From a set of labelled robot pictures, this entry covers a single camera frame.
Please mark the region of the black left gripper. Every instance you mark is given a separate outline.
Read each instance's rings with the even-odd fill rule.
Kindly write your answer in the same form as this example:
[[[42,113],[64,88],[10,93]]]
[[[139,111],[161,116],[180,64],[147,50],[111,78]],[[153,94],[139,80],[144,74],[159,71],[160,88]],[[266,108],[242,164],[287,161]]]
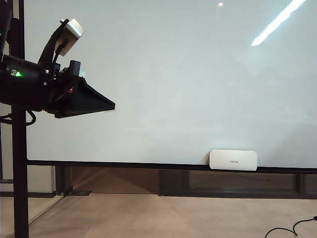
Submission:
[[[79,76],[81,62],[71,60],[69,67],[59,71],[53,80],[47,113],[56,113],[56,119],[109,113],[114,111],[115,102],[92,88]]]

